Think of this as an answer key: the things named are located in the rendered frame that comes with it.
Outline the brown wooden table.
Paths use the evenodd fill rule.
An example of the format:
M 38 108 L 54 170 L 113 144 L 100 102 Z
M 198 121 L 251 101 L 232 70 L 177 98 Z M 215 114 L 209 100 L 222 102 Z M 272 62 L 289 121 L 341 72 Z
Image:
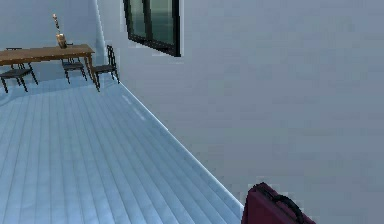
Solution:
M 87 44 L 70 45 L 66 49 L 61 49 L 60 47 L 41 47 L 23 50 L 34 57 L 34 61 L 32 63 L 62 60 L 72 57 L 83 58 L 91 80 L 95 80 L 92 64 L 92 54 L 94 51 Z

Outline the black framed window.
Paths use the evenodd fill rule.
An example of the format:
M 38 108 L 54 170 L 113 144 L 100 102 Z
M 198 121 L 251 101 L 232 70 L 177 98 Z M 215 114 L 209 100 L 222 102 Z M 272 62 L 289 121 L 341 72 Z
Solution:
M 180 0 L 123 0 L 128 39 L 181 56 Z

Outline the dark red suitcase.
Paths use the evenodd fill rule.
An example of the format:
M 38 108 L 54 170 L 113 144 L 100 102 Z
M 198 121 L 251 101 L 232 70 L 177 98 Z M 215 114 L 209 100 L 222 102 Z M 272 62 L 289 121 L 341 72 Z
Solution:
M 265 182 L 254 185 L 247 194 L 241 224 L 316 224 L 289 197 Z

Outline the black chair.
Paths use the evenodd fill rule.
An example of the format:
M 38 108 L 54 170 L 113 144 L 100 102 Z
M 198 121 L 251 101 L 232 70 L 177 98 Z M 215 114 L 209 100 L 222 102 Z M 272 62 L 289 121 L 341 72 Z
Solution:
M 31 75 L 35 84 L 38 85 L 34 69 L 31 65 L 33 61 L 34 57 L 26 53 L 22 48 L 6 48 L 4 51 L 0 51 L 0 67 L 10 67 L 9 70 L 0 72 L 0 81 L 6 93 L 9 92 L 6 83 L 7 79 L 15 79 L 17 84 L 24 88 L 25 92 L 28 91 L 24 80 L 25 76 Z
M 110 73 L 112 79 L 117 79 L 117 83 L 120 83 L 116 57 L 115 57 L 114 48 L 112 45 L 107 46 L 107 57 L 108 57 L 108 63 L 106 65 L 99 65 L 93 68 L 97 86 L 100 86 L 99 75 L 104 73 Z
M 67 82 L 70 82 L 69 78 L 69 72 L 79 70 L 84 77 L 85 80 L 87 80 L 86 73 L 84 70 L 84 65 L 80 61 L 79 57 L 72 57 L 72 58 L 66 58 L 61 60 L 62 68 L 65 73 L 65 77 L 67 79 Z

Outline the golden vase with stem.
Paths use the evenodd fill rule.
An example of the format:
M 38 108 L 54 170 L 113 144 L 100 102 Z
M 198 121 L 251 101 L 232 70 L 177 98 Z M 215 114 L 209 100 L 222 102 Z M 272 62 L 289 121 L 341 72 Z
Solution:
M 55 27 L 57 29 L 56 40 L 58 42 L 58 45 L 61 49 L 66 49 L 67 48 L 66 38 L 65 38 L 65 35 L 60 31 L 57 15 L 53 14 L 52 18 L 54 20 Z

